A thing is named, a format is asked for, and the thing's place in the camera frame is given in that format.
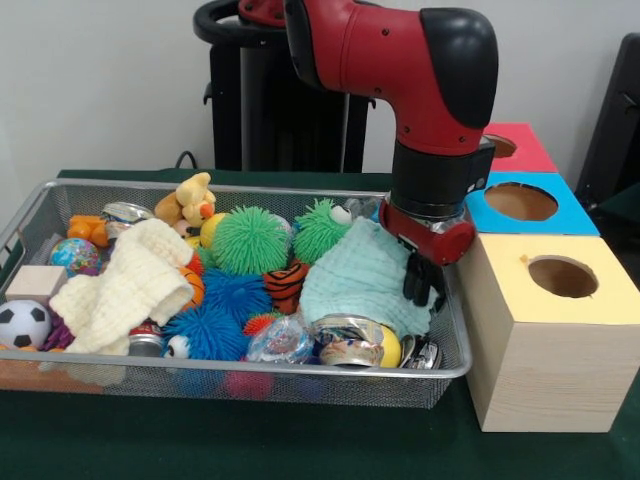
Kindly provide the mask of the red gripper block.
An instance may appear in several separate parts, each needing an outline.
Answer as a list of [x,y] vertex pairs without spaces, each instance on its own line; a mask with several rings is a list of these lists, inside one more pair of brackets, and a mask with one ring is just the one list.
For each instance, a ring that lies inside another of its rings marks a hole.
[[473,224],[461,217],[435,223],[418,220],[401,212],[387,198],[380,204],[378,218],[387,232],[413,252],[407,260],[404,297],[441,309],[446,293],[440,266],[454,264],[466,254],[476,236]]

